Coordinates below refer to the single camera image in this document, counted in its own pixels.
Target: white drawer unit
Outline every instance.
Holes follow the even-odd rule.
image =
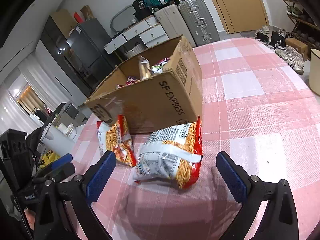
[[[146,43],[146,46],[148,48],[150,48],[152,46],[158,45],[158,44],[165,42],[167,40],[169,40],[169,38],[168,38],[167,34],[165,34],[165,35],[160,36],[159,38],[156,38],[152,41],[149,41],[148,43]]]
[[[148,42],[165,35],[165,31],[162,28],[162,26],[160,24],[158,24],[157,26],[151,28],[150,30],[147,30],[144,33],[141,33],[139,36],[142,39],[142,41],[147,44]]]
[[[116,37],[114,40],[112,40],[111,42],[109,42],[106,46],[105,46],[105,50],[106,52],[108,52],[108,54],[111,54],[112,52],[114,52],[116,49],[118,49],[120,46],[122,46],[123,44],[125,44],[127,42],[127,40],[124,38],[124,36],[122,34],[120,34],[118,37]]]
[[[149,24],[146,21],[142,21],[132,26],[129,30],[125,31],[123,35],[127,40],[131,40],[133,37],[139,35],[140,33],[143,33],[149,28]]]

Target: blue gripper pad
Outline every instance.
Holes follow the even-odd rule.
[[[60,159],[56,160],[51,164],[51,169],[55,170],[56,168],[62,166],[63,164],[72,162],[73,157],[70,153],[62,156]]]
[[[245,183],[221,152],[217,155],[216,164],[234,199],[243,204],[247,200]]]
[[[101,192],[107,184],[107,181],[109,180],[115,167],[116,155],[111,151],[107,151],[97,164],[92,165],[89,168],[96,168],[96,172],[92,175],[91,180],[87,183],[86,198],[88,204],[98,201]]]

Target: white snack bag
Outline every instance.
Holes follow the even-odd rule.
[[[150,135],[141,147],[134,180],[176,180],[187,188],[199,177],[202,159],[201,121],[174,125]]]

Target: metal screw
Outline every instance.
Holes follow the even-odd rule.
[[[254,182],[259,181],[259,177],[258,177],[257,175],[252,175],[250,178],[251,178],[252,181],[254,181]]]
[[[281,184],[283,186],[287,186],[288,185],[288,182],[285,180],[285,179],[281,179]]]
[[[76,175],[73,179],[74,179],[75,181],[81,181],[82,175]]]
[[[52,183],[52,180],[51,180],[51,179],[48,179],[48,180],[45,181],[44,184],[45,184],[46,186],[50,186],[51,183]]]

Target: nutrition label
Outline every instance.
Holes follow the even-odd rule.
[[[152,133],[149,139],[145,142],[144,145],[148,143],[153,143],[157,141],[175,141],[180,144],[185,144],[186,137],[188,134],[190,124],[181,124],[181,125],[174,125],[159,131]]]

